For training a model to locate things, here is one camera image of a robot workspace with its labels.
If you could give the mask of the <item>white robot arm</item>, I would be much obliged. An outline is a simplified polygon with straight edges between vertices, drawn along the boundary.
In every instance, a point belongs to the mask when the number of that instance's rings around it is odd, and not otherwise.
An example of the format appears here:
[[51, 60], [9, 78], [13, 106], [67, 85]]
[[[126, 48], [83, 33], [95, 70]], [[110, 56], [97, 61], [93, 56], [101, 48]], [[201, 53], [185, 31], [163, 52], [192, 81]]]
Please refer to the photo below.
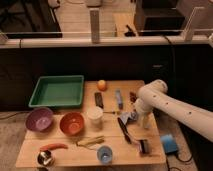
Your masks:
[[167, 91], [167, 84], [160, 79], [138, 90], [134, 107], [142, 125], [147, 126], [147, 115], [157, 108], [213, 142], [213, 112], [169, 97]]

